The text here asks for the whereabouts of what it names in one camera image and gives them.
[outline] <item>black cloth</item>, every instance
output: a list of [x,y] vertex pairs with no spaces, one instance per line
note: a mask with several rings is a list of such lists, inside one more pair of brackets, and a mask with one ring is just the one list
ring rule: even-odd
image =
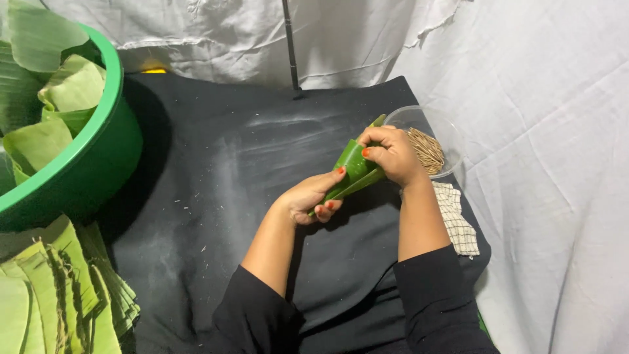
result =
[[[133,74],[125,77],[124,96],[142,129],[142,157],[97,219],[142,308],[131,345],[140,354],[188,352],[197,333],[211,328],[271,203],[329,171],[375,117],[417,104],[403,77],[370,88],[303,91],[294,100],[291,89]],[[422,129],[430,132],[427,123]],[[442,181],[458,188],[453,176]],[[392,269],[398,191],[376,183],[346,198],[325,226],[300,231],[288,296],[304,317],[301,353],[404,337]],[[491,249],[464,197],[461,204],[481,250],[473,260],[459,258],[472,288]]]
[[[479,327],[452,245],[400,262],[394,271],[412,353],[498,354]],[[296,318],[291,304],[239,266],[199,346],[206,353],[295,353]]]

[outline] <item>woman's left hand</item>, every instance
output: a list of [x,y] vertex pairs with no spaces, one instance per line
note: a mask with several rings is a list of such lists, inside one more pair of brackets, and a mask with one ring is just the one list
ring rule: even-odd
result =
[[[330,217],[341,207],[342,200],[328,200],[324,205],[318,205],[328,190],[332,189],[345,177],[345,167],[342,166],[332,172],[318,174],[306,178],[298,185],[282,194],[276,201],[289,212],[295,224],[308,225],[319,220],[328,222]],[[314,215],[308,213],[314,207]]]

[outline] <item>black sleeve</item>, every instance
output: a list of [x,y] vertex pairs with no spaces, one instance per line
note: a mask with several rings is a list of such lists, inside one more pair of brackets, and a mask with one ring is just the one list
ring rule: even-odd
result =
[[199,349],[216,354],[284,353],[296,342],[298,312],[268,285],[238,266]]
[[413,353],[499,353],[479,327],[474,294],[463,289],[457,257],[449,245],[393,268]]

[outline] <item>checkered cloth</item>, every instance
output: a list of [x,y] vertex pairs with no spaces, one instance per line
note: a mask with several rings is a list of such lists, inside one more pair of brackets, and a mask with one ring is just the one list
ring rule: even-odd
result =
[[433,182],[433,188],[454,250],[461,256],[478,256],[476,230],[461,215],[461,192],[449,183]]

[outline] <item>green bowl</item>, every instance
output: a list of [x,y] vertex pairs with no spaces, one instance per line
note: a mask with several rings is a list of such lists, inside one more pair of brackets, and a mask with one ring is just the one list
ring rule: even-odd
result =
[[0,231],[46,226],[59,215],[92,215],[131,176],[142,153],[142,133],[122,97],[123,69],[116,49],[82,26],[107,69],[103,97],[87,125],[46,167],[0,197]]

